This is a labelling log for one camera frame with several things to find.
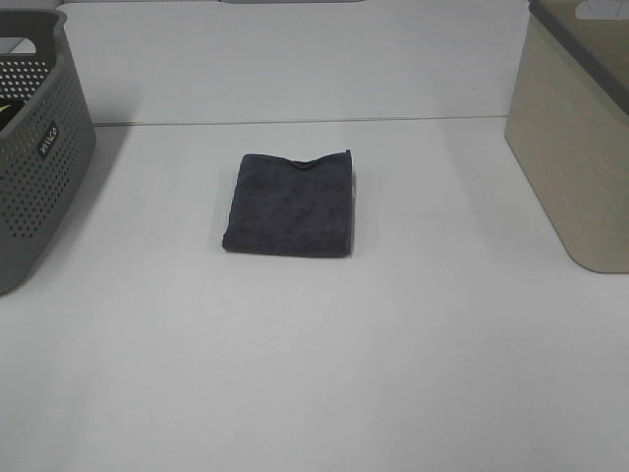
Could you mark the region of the grey perforated plastic basket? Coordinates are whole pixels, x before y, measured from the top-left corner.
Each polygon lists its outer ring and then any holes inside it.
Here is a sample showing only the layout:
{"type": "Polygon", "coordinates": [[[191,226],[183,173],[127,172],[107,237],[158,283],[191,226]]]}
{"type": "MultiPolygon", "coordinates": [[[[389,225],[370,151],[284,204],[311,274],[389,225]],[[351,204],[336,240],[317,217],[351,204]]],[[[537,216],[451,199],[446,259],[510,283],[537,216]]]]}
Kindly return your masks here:
{"type": "Polygon", "coordinates": [[[1,131],[1,291],[22,285],[63,221],[96,137],[57,10],[4,9],[1,35],[32,53],[1,56],[1,101],[25,106],[1,131]]]}

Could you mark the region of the beige plastic storage bin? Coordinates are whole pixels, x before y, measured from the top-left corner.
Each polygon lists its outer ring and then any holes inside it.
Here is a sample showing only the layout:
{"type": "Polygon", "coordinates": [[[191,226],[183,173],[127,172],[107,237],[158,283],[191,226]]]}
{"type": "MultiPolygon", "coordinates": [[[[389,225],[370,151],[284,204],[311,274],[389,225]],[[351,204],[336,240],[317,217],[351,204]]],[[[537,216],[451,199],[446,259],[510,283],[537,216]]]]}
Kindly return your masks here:
{"type": "Polygon", "coordinates": [[[532,1],[505,139],[569,257],[628,270],[628,22],[532,1]]]}

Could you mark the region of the dark navy towel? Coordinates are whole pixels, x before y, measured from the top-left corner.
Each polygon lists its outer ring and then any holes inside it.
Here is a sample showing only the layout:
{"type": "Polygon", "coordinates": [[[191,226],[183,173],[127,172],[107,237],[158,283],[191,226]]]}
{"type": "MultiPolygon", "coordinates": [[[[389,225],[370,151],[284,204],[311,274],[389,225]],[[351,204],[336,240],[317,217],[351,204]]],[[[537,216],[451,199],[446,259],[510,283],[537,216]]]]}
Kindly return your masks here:
{"type": "Polygon", "coordinates": [[[349,150],[311,161],[243,156],[222,248],[300,258],[351,254],[354,173],[349,150]]]}

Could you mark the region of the black and yellow item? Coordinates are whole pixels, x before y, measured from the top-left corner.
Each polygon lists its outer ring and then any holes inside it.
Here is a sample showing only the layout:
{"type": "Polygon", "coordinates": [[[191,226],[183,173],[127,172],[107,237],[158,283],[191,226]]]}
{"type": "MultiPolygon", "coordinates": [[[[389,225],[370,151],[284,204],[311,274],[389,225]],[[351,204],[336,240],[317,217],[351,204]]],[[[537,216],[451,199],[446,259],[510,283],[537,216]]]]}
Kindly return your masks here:
{"type": "Polygon", "coordinates": [[[0,102],[0,131],[3,131],[25,106],[23,100],[2,100],[0,102]]]}

